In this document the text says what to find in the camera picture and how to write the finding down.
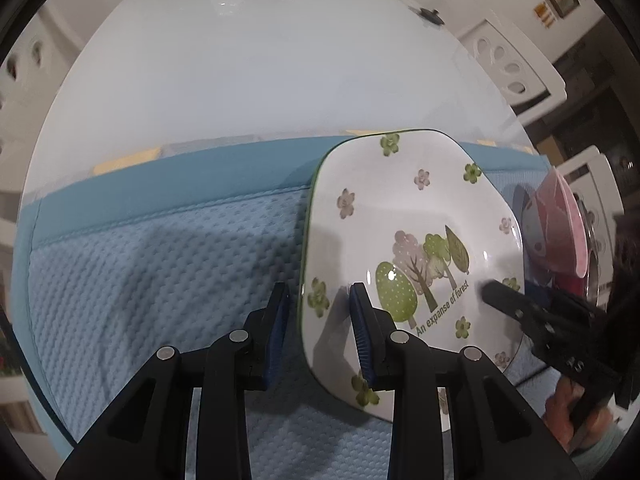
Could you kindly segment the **operator's right hand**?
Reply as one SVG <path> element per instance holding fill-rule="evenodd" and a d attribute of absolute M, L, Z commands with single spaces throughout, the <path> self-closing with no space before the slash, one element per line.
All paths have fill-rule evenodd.
<path fill-rule="evenodd" d="M 542 421 L 570 455 L 582 455 L 594 448 L 611 454 L 626 434 L 614 422 L 613 413 L 607 406 L 595 408 L 578 428 L 570 420 L 570 415 L 584 392 L 585 389 L 577 382 L 561 376 L 554 393 L 544 404 Z"/>

